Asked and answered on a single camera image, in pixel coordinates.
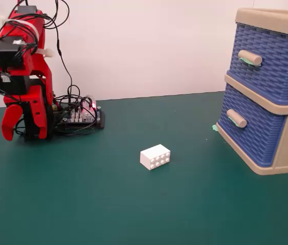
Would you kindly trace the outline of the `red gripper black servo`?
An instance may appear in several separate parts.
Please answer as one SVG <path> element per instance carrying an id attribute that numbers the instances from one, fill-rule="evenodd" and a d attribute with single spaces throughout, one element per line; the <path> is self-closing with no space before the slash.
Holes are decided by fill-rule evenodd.
<path id="1" fill-rule="evenodd" d="M 35 125 L 39 128 L 39 139 L 47 137 L 47 117 L 44 98 L 53 102 L 52 74 L 44 60 L 25 60 L 17 66 L 0 65 L 0 95 L 17 96 L 15 101 L 30 90 L 30 105 Z M 1 130 L 5 140 L 11 141 L 14 127 L 22 115 L 22 107 L 9 105 L 4 113 Z"/>

